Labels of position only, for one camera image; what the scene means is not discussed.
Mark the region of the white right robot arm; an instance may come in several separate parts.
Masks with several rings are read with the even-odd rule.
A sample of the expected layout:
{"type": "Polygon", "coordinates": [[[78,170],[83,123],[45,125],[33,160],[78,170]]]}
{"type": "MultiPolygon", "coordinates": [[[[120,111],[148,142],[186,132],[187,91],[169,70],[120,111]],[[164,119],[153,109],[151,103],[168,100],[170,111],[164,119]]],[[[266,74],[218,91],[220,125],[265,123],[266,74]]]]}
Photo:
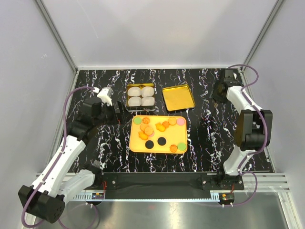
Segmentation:
{"type": "Polygon", "coordinates": [[[212,99],[217,104],[231,102],[239,117],[234,133],[234,149],[223,163],[223,173],[216,177],[218,187],[229,188],[240,176],[249,159],[270,144],[273,113],[258,106],[248,95],[232,69],[223,69],[214,84],[212,99]]]}

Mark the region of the black sandwich cookie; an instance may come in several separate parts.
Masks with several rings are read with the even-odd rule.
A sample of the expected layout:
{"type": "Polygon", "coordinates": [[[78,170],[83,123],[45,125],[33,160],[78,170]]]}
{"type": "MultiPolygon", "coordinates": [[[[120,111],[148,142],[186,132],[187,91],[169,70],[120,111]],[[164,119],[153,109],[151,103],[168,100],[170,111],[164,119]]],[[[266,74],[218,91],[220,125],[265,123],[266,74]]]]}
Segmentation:
{"type": "Polygon", "coordinates": [[[146,141],[146,142],[145,142],[145,147],[146,147],[147,149],[152,149],[152,148],[154,147],[154,142],[151,141],[151,140],[146,141]]]}
{"type": "Polygon", "coordinates": [[[166,144],[166,139],[164,137],[159,137],[157,142],[160,146],[164,146],[166,144]]]}

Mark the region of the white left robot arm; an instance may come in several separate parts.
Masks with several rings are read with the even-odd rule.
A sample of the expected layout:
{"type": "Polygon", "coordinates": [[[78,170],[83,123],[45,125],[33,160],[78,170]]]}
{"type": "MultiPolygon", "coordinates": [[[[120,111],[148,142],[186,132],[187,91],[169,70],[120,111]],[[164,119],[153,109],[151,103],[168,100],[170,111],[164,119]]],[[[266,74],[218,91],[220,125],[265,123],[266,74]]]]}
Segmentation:
{"type": "Polygon", "coordinates": [[[60,146],[40,176],[30,185],[21,186],[18,197],[23,206],[21,221],[27,228],[25,214],[55,223],[62,215],[66,204],[86,188],[97,189],[105,184],[98,165],[84,165],[69,181],[64,182],[67,172],[76,157],[95,137],[102,125],[121,125],[131,116],[122,102],[115,106],[110,99],[90,97],[86,99],[77,119],[64,130],[60,146]]]}

